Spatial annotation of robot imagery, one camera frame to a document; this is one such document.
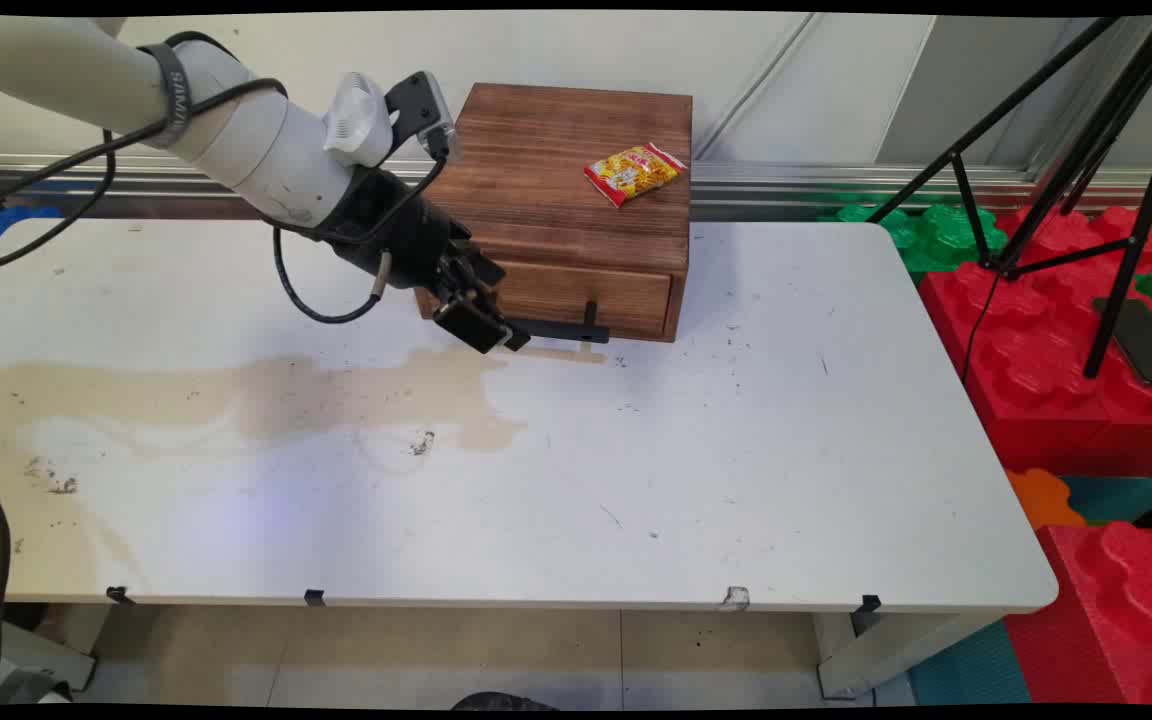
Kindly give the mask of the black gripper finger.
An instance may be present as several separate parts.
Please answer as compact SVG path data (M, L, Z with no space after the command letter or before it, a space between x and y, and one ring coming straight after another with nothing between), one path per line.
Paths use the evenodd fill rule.
M453 291L431 314L435 325L477 353L515 350L515 329L493 302L476 290Z
M495 309L503 314L503 311L497 306L497 286L505 275L505 270L486 259L471 243L452 243L449 247L449 295L453 291L463 290L483 293L486 300L493 302ZM509 350L509 348L507 350L516 353L530 342L531 336L515 323L509 324L515 329L515 350Z

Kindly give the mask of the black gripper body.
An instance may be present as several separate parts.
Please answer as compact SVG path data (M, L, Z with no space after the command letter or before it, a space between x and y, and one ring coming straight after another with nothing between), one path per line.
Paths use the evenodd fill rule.
M321 240L338 258L369 273L379 270L381 253L389 251L389 286L434 291L445 264L467 258L475 268L479 249L465 225L422 194L406 200L408 194L410 187L391 172L356 167L321 223Z

